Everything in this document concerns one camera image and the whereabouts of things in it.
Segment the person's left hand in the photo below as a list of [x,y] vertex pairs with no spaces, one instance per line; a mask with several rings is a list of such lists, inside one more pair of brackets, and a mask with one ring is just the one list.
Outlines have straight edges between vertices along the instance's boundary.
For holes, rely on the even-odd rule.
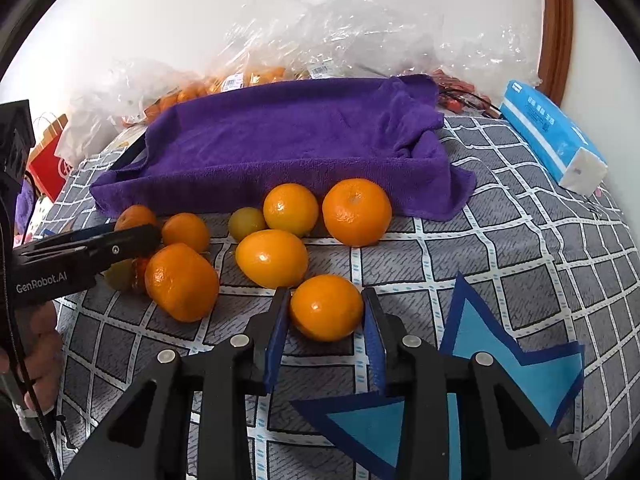
[[30,312],[29,330],[35,337],[25,364],[40,408],[45,412],[55,404],[63,368],[62,337],[56,330],[58,315],[52,301]]

